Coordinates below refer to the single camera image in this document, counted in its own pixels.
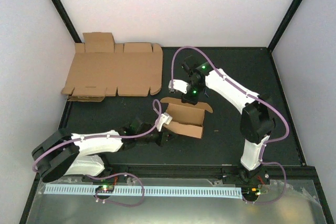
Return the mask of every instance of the unfolded cardboard box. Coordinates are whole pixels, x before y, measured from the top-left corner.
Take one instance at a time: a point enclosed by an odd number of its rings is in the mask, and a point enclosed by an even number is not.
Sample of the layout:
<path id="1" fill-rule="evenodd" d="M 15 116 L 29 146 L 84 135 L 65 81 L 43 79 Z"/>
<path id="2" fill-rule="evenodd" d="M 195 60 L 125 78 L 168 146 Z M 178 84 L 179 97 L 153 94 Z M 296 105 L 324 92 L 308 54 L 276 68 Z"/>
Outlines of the unfolded cardboard box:
<path id="1" fill-rule="evenodd" d="M 115 44 L 112 33 L 84 33 L 62 94 L 69 101 L 102 101 L 105 97 L 145 97 L 162 83 L 163 52 L 159 44 Z"/>
<path id="2" fill-rule="evenodd" d="M 163 125 L 165 128 L 176 134 L 202 138 L 205 111 L 213 112 L 209 104 L 191 105 L 172 97 L 162 98 L 161 103 L 168 103 L 166 113 L 173 118 L 170 124 Z"/>

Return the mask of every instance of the small cardboard box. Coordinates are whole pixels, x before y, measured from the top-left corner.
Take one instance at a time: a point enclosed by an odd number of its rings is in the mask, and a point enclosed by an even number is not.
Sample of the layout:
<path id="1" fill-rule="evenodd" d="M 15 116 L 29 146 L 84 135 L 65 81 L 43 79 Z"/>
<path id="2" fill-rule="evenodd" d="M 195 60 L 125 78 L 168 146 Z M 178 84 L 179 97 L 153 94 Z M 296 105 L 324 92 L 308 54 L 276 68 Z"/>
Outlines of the small cardboard box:
<path id="1" fill-rule="evenodd" d="M 165 128 L 176 134 L 202 138 L 205 111 L 213 112 L 209 104 L 191 105 L 172 97 L 162 98 L 161 103 L 168 103 L 166 112 L 173 118 L 170 124 L 163 125 Z"/>
<path id="2" fill-rule="evenodd" d="M 112 33 L 83 33 L 76 43 L 62 94 L 69 101 L 100 102 L 105 97 L 145 97 L 161 89 L 163 51 L 159 44 L 115 44 Z"/>

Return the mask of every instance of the cardboard flap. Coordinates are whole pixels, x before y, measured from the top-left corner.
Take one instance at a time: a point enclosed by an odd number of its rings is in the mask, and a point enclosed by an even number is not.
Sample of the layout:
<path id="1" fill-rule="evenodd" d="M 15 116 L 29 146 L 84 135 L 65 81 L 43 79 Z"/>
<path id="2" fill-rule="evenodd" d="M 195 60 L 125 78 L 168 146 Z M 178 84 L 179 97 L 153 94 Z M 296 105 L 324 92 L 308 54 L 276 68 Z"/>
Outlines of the cardboard flap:
<path id="1" fill-rule="evenodd" d="M 68 98 L 69 102 L 101 102 L 105 97 L 73 97 Z"/>
<path id="2" fill-rule="evenodd" d="M 75 87 L 64 87 L 61 91 L 61 94 L 72 94 L 73 90 L 75 89 Z"/>
<path id="3" fill-rule="evenodd" d="M 74 97 L 105 97 L 106 88 L 99 87 L 75 87 L 72 92 Z"/>
<path id="4" fill-rule="evenodd" d="M 114 45 L 114 52 L 115 53 L 122 53 L 122 52 L 124 52 L 124 44 L 115 44 Z"/>
<path id="5" fill-rule="evenodd" d="M 163 127 L 180 135 L 191 136 L 195 138 L 202 138 L 203 127 L 195 125 L 181 124 L 178 122 L 170 122 L 170 124 L 164 124 Z"/>
<path id="6" fill-rule="evenodd" d="M 124 52 L 153 52 L 150 43 L 125 43 Z"/>
<path id="7" fill-rule="evenodd" d="M 84 54 L 85 53 L 84 43 L 75 43 L 75 52 L 79 54 Z"/>
<path id="8" fill-rule="evenodd" d="M 155 94 L 159 93 L 160 90 L 161 90 L 161 85 L 160 84 L 151 85 L 150 94 L 155 95 Z"/>
<path id="9" fill-rule="evenodd" d="M 85 52 L 114 52 L 112 33 L 83 33 Z"/>
<path id="10" fill-rule="evenodd" d="M 107 87 L 105 95 L 107 97 L 115 97 L 117 94 L 117 86 Z"/>
<path id="11" fill-rule="evenodd" d="M 154 43 L 154 44 L 153 44 L 153 52 L 154 52 L 154 53 L 162 54 L 162 53 L 163 53 L 163 51 L 162 51 L 162 47 L 161 47 L 159 44 Z"/>
<path id="12" fill-rule="evenodd" d="M 118 95 L 122 97 L 146 97 L 149 92 L 148 86 L 121 86 L 118 87 Z"/>
<path id="13" fill-rule="evenodd" d="M 190 107 L 194 109 L 206 110 L 210 113 L 214 112 L 213 109 L 210 107 L 210 105 L 207 104 L 206 102 L 198 102 L 196 105 L 192 105 L 189 103 L 182 103 L 181 99 L 172 98 L 172 97 L 164 97 L 160 100 L 160 102 L 181 105 L 181 106 Z"/>

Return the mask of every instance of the white plastic part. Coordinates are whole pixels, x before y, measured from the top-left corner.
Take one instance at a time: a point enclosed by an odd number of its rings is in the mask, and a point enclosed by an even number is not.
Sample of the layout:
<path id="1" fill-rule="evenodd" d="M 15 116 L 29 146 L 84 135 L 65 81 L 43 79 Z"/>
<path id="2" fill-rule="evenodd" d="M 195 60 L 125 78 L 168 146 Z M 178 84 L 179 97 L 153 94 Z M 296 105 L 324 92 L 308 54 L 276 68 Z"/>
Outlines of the white plastic part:
<path id="1" fill-rule="evenodd" d="M 182 80 L 173 80 L 173 88 L 174 90 L 179 90 L 180 92 L 187 94 L 187 87 L 188 83 Z M 169 81 L 168 88 L 171 90 L 172 89 L 172 80 Z"/>
<path id="2" fill-rule="evenodd" d="M 98 135 L 102 137 L 91 138 L 88 140 L 85 139 L 87 136 L 93 135 Z M 121 141 L 121 138 L 110 137 L 111 135 L 119 136 L 119 133 L 114 130 L 87 135 L 73 133 L 71 138 L 75 139 L 83 137 L 82 141 L 74 142 L 74 144 L 79 147 L 78 157 L 82 157 L 101 152 L 117 152 L 123 143 Z"/>
<path id="3" fill-rule="evenodd" d="M 103 170 L 104 162 L 98 155 L 78 157 L 64 175 L 87 174 L 99 175 Z"/>
<path id="4" fill-rule="evenodd" d="M 168 113 L 163 113 L 160 116 L 159 122 L 156 126 L 158 131 L 161 131 L 163 124 L 170 124 L 170 122 L 173 120 L 173 118 Z"/>
<path id="5" fill-rule="evenodd" d="M 240 85 L 238 82 L 236 82 L 234 79 L 229 77 L 223 69 L 219 68 L 218 71 L 224 75 L 225 78 L 229 79 L 231 82 L 233 82 L 235 85 L 239 86 L 241 89 L 243 89 L 245 92 L 254 95 L 259 96 L 258 93 L 252 92 L 245 88 L 244 86 Z M 205 85 L 219 93 L 221 96 L 223 96 L 226 100 L 228 100 L 236 109 L 240 112 L 240 114 L 243 111 L 243 108 L 246 106 L 246 103 L 252 103 L 254 102 L 254 99 L 246 96 L 245 94 L 241 93 L 238 89 L 233 87 L 230 83 L 225 81 L 222 77 L 220 77 L 215 70 L 212 70 L 209 75 L 205 77 Z"/>
<path id="6" fill-rule="evenodd" d="M 240 159 L 241 164 L 248 170 L 254 170 L 260 165 L 259 154 L 262 145 L 269 139 L 265 136 L 259 144 L 251 143 L 245 140 L 244 152 Z"/>

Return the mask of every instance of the light blue cable tray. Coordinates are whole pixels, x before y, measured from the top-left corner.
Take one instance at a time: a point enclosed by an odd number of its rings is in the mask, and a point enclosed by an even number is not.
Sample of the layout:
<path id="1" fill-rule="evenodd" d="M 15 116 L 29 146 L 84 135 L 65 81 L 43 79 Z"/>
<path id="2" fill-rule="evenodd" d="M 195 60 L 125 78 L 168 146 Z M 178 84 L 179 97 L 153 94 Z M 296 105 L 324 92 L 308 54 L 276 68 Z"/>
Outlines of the light blue cable tray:
<path id="1" fill-rule="evenodd" d="M 46 184 L 44 194 L 95 195 L 98 185 Z M 204 197 L 242 199 L 241 188 L 235 187 L 182 187 L 145 186 L 150 197 Z M 141 186 L 115 186 L 114 191 L 98 195 L 141 196 Z"/>

